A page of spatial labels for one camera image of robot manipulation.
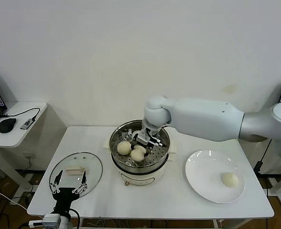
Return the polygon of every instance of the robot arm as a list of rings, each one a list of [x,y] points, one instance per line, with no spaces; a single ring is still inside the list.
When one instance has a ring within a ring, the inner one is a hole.
[[[154,136],[165,125],[186,135],[218,142],[281,140],[281,104],[244,113],[226,102],[155,96],[147,101],[142,130],[136,140],[143,145],[156,143]]]

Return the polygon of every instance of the computer mouse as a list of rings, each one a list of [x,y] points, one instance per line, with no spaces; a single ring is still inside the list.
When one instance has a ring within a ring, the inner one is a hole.
[[[17,119],[16,118],[8,118],[0,122],[0,133],[8,133],[15,126]]]

